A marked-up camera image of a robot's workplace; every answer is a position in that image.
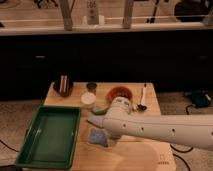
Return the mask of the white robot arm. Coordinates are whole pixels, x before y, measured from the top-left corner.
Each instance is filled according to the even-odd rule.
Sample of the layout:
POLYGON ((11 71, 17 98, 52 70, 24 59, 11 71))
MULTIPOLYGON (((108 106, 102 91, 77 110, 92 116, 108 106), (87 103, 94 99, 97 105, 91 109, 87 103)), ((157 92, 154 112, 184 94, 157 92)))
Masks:
POLYGON ((213 151, 213 115, 140 115, 116 97, 102 121, 112 136, 129 135, 213 151))

